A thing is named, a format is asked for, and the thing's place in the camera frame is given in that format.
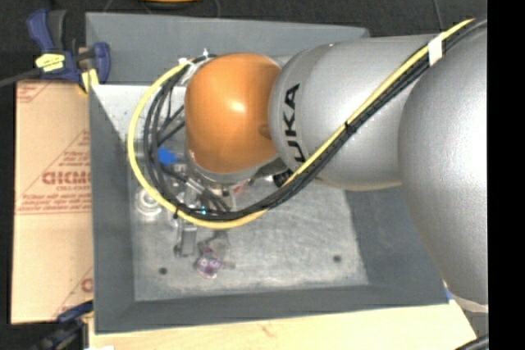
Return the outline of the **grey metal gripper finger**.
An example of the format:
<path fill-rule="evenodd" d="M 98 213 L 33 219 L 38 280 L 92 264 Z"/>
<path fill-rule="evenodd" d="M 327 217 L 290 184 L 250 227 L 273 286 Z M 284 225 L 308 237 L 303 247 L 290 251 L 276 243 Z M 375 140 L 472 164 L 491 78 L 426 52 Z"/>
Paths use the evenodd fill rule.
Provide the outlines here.
<path fill-rule="evenodd" d="M 220 230 L 206 241 L 208 251 L 215 258 L 228 258 L 231 251 L 229 235 L 225 230 Z"/>
<path fill-rule="evenodd" d="M 190 257 L 195 253 L 198 227 L 192 224 L 181 224 L 176 231 L 174 253 L 177 257 Z"/>

